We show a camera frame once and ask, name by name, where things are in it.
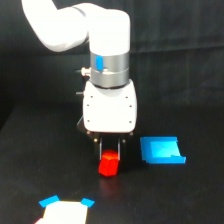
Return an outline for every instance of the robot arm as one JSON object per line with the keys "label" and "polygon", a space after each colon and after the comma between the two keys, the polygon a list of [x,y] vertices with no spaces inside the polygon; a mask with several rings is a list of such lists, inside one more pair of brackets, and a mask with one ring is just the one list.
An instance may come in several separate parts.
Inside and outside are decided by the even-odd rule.
{"label": "robot arm", "polygon": [[40,41],[61,52],[89,38],[90,76],[83,100],[84,125],[91,132],[129,133],[137,100],[129,79],[130,18],[120,10],[81,3],[58,10],[52,0],[22,0]]}
{"label": "robot arm", "polygon": [[90,3],[58,10],[52,0],[22,0],[22,6],[37,37],[52,51],[66,51],[88,37],[90,51],[98,55],[130,49],[130,20],[125,12]]}

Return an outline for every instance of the blue object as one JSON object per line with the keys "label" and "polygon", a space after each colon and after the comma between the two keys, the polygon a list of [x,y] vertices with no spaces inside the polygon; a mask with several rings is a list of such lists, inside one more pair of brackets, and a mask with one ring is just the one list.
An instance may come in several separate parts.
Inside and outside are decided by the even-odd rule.
{"label": "blue object", "polygon": [[142,137],[142,160],[152,164],[185,163],[179,152],[176,137]]}
{"label": "blue object", "polygon": [[103,70],[103,57],[102,56],[96,56],[96,68],[100,71]]}
{"label": "blue object", "polygon": [[81,201],[81,204],[86,205],[87,207],[92,207],[92,205],[95,203],[95,201],[89,200],[87,198],[83,198]]}
{"label": "blue object", "polygon": [[60,201],[60,199],[58,198],[57,195],[53,196],[53,197],[50,197],[50,198],[47,198],[47,199],[44,199],[43,201],[39,201],[39,204],[45,208],[47,205],[49,204],[52,204],[56,201]]}

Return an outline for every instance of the black table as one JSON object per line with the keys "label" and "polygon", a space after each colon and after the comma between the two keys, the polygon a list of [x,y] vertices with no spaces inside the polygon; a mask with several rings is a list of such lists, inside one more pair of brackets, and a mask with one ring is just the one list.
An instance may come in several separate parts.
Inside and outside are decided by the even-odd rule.
{"label": "black table", "polygon": [[[30,224],[39,201],[95,201],[87,224],[223,223],[224,108],[140,105],[125,169],[98,174],[78,105],[18,104],[0,132],[0,223]],[[140,136],[177,136],[185,165],[141,162]]]}

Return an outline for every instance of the silver band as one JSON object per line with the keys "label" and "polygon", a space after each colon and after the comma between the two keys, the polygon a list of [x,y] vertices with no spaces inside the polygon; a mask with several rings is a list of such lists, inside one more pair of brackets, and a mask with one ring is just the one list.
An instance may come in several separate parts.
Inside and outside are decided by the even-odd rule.
{"label": "silver band", "polygon": [[129,52],[122,55],[102,56],[103,70],[96,67],[96,54],[91,52],[90,81],[103,88],[123,86],[129,81]]}
{"label": "silver band", "polygon": [[103,88],[112,88],[116,86],[123,86],[129,81],[129,68],[122,72],[105,75],[102,72],[91,69],[90,81]]}
{"label": "silver band", "polygon": [[[96,68],[96,54],[91,52],[90,55],[90,65],[91,68],[97,70]],[[108,69],[110,72],[121,72],[129,68],[129,52],[121,55],[115,56],[103,56],[103,67]]]}

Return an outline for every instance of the red cube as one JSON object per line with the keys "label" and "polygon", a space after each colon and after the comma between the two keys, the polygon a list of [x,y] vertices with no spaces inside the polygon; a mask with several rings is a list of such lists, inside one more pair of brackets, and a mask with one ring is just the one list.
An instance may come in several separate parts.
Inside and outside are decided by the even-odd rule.
{"label": "red cube", "polygon": [[114,150],[104,150],[99,166],[99,173],[106,176],[115,176],[118,171],[118,153]]}

